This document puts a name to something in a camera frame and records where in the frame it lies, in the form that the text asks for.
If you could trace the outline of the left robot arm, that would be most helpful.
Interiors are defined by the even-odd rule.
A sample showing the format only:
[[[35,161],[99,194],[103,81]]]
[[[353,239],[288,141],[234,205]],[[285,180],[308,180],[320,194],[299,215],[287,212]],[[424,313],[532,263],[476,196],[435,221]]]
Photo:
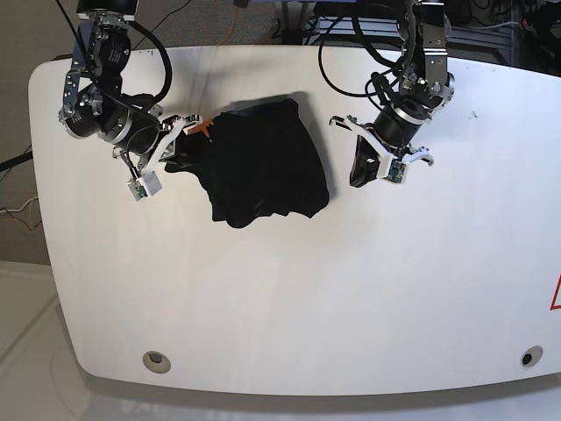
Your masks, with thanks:
[[[431,122],[454,95],[454,76],[448,70],[450,25],[440,1],[408,1],[395,13],[402,39],[401,57],[384,58],[363,32],[358,13],[350,15],[357,42],[386,71],[371,74],[360,97],[379,111],[372,123],[334,116],[331,125],[357,136],[350,184],[360,188],[376,180],[395,184],[406,181],[409,167],[423,161],[433,165],[428,148],[414,146],[419,129]]]

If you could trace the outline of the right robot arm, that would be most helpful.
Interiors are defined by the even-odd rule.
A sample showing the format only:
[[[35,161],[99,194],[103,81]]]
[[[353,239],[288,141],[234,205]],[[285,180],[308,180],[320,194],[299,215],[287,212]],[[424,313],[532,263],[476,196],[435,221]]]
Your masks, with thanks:
[[[75,47],[65,75],[59,120],[75,138],[96,135],[112,146],[114,158],[128,167],[137,180],[150,164],[188,166],[188,130],[199,125],[197,115],[162,118],[161,102],[171,89],[173,69],[166,48],[137,23],[135,1],[80,1],[81,20],[72,26]],[[161,90],[153,95],[127,95],[122,73],[133,48],[128,31],[134,30],[153,43],[164,68]]]

